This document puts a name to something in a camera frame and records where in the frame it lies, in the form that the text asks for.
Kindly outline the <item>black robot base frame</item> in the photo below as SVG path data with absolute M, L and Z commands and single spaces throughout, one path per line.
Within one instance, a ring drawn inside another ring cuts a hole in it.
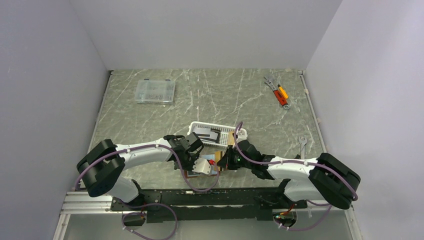
M 171 208 L 179 221 L 255 219 L 271 221 L 278 212 L 293 213 L 306 209 L 304 200 L 290 202 L 278 187 L 215 188 L 209 192 L 189 189 L 145 189 L 143 198 L 123 204 L 113 197 L 112 212 L 142 210 L 147 223 L 174 220 Z

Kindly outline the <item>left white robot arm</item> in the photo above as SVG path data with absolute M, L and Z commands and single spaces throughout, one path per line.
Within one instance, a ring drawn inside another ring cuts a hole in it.
M 191 171 L 203 148 L 195 133 L 166 135 L 138 144 L 115 144 L 105 139 L 77 163 L 79 176 L 75 190 L 80 190 L 82 182 L 90 197 L 110 195 L 123 201 L 129 209 L 137 210 L 144 203 L 142 189 L 135 180 L 122 177 L 122 172 L 155 162 L 174 162 L 181 171 Z

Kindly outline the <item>white striped card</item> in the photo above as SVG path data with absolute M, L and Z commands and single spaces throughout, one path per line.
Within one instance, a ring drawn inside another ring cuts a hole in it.
M 207 143 L 219 143 L 221 136 L 220 130 L 212 128 L 195 127 L 192 132 Z

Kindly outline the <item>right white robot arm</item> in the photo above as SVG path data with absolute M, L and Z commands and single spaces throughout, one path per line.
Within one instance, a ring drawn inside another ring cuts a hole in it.
M 330 153 L 309 159 L 260 153 L 248 140 L 230 145 L 217 162 L 226 170 L 249 169 L 262 180 L 281 180 L 276 203 L 287 208 L 299 201 L 326 201 L 347 210 L 358 200 L 360 176 Z

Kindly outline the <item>brown leather card holder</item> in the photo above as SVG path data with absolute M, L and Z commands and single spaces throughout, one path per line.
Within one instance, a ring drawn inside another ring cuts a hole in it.
M 217 165 L 224 156 L 223 151 L 217 151 L 214 154 L 201 155 L 193 166 L 193 171 L 184 171 L 186 178 L 209 177 L 216 176 L 225 169 Z

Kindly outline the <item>gold credit card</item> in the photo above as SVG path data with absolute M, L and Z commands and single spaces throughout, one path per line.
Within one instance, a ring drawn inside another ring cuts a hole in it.
M 225 151 L 216 151 L 214 153 L 214 161 L 218 163 L 225 155 Z

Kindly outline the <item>white plastic basket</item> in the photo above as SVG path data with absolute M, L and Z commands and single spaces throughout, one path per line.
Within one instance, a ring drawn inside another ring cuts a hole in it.
M 187 135 L 195 133 L 205 145 L 226 148 L 236 142 L 235 130 L 236 128 L 233 126 L 193 121 L 188 128 Z

